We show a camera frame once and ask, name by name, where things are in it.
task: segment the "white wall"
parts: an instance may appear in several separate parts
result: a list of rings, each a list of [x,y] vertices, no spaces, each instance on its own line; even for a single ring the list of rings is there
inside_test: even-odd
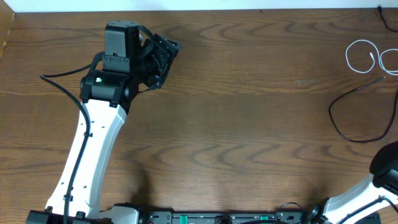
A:
[[[398,0],[5,0],[14,12],[398,7]]]

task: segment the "coiled white cable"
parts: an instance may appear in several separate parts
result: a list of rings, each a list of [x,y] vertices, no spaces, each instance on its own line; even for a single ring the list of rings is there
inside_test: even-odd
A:
[[[382,61],[382,56],[383,56],[384,53],[389,52],[389,51],[398,51],[398,49],[388,49],[388,50],[383,51],[381,54],[379,54],[379,49],[377,49],[377,47],[374,45],[374,43],[372,43],[372,42],[370,42],[370,41],[368,41],[368,40],[355,40],[352,44],[350,44],[350,45],[347,47],[347,49],[346,49],[346,60],[347,60],[347,64],[348,64],[348,66],[349,66],[350,69],[352,69],[352,70],[354,70],[355,72],[358,72],[358,73],[368,73],[368,72],[370,72],[370,71],[373,69],[374,65],[376,64],[376,61],[375,61],[375,59],[374,59],[374,57],[373,57],[373,54],[372,54],[372,52],[370,52],[370,56],[371,56],[371,58],[372,58],[372,60],[373,60],[373,65],[372,65],[372,67],[371,67],[368,71],[365,71],[365,72],[359,71],[359,70],[357,70],[357,69],[355,69],[355,68],[353,68],[353,67],[351,66],[351,64],[349,63],[349,60],[348,60],[347,52],[348,52],[348,49],[349,49],[352,45],[354,45],[355,43],[357,43],[357,42],[367,42],[367,43],[371,44],[371,45],[376,49],[376,52],[377,52],[377,59],[379,60],[379,66],[380,66],[380,68],[383,69],[385,72],[387,72],[387,73],[390,74],[390,75],[398,75],[398,70],[393,71],[393,70],[388,70],[388,69],[386,69],[385,66],[383,65],[383,61]]]

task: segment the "white arm segment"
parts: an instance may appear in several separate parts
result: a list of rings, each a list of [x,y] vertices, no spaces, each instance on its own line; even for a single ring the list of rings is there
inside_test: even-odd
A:
[[[373,175],[370,174],[368,178],[362,180],[359,184],[349,189],[345,193],[329,199],[323,210],[323,215],[327,217],[330,223],[338,224],[347,216],[347,214],[355,212],[357,209],[375,201],[379,197],[386,197],[394,204],[398,203],[398,196],[382,187],[376,188],[373,186],[372,180]],[[344,222],[344,224],[353,224],[356,221],[389,205],[390,204],[386,201],[377,203],[349,218]]]
[[[109,106],[109,102],[89,100],[82,104],[91,121],[92,137],[81,158],[75,181],[73,182],[73,200],[69,204],[69,216],[76,216],[76,212],[85,212],[86,218],[96,219],[100,212],[100,197],[106,166],[116,136],[124,124],[126,112],[118,105]],[[51,206],[52,212],[63,214],[65,201],[63,196],[67,192],[70,176],[83,142],[86,123],[80,112],[79,123],[73,140],[65,169],[54,193],[47,202],[46,208]]]

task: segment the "wood grain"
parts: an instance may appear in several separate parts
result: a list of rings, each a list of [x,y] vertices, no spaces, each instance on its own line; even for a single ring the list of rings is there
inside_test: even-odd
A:
[[[396,12],[386,11],[391,26]],[[1,222],[23,223],[43,209],[73,141],[77,108],[39,75],[90,63],[115,19],[180,40],[183,50],[164,88],[133,101],[102,209],[125,201],[175,210],[307,207],[363,179],[373,155],[398,137],[393,124],[378,142],[344,141],[327,113],[338,95],[384,75],[354,73],[344,56],[356,39],[396,46],[375,9],[17,14],[0,64]],[[369,50],[354,46],[353,65],[368,68]],[[386,55],[388,68],[394,57]],[[83,75],[57,82],[78,95]],[[338,102],[339,127],[352,138],[381,134],[397,87],[388,77]],[[396,222],[390,208],[382,218]]]
[[[3,0],[0,0],[0,59],[2,57],[2,51],[6,46],[13,19],[14,12]]]

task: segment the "white cable connector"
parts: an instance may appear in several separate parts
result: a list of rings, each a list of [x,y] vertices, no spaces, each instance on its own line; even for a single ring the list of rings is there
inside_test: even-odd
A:
[[[347,65],[349,66],[350,69],[352,69],[353,71],[358,72],[358,73],[368,73],[368,72],[370,72],[370,71],[373,69],[373,67],[374,67],[374,65],[375,65],[375,63],[376,63],[376,60],[374,59],[372,52],[370,52],[370,56],[371,56],[371,58],[372,58],[372,60],[373,60],[373,64],[372,64],[372,67],[371,67],[368,71],[365,71],[365,72],[359,71],[359,70],[353,68],[353,67],[351,66],[351,64],[349,64],[348,56],[347,56],[348,49],[349,49],[352,45],[354,45],[355,43],[357,43],[357,42],[367,42],[367,43],[371,44],[371,45],[376,49],[376,52],[377,52],[377,59],[379,60],[379,66],[380,66],[380,68],[383,69],[385,72],[387,72],[387,73],[390,74],[390,75],[398,75],[398,70],[392,71],[392,70],[386,69],[385,66],[383,65],[383,61],[382,61],[382,56],[383,56],[384,53],[389,52],[389,51],[398,51],[398,49],[388,49],[388,50],[383,51],[383,52],[380,54],[380,53],[379,53],[379,49],[377,49],[377,47],[374,45],[374,43],[372,43],[372,42],[370,42],[370,41],[368,41],[368,40],[355,40],[352,44],[350,44],[350,45],[347,47],[347,49],[346,49],[346,60],[347,60]]]

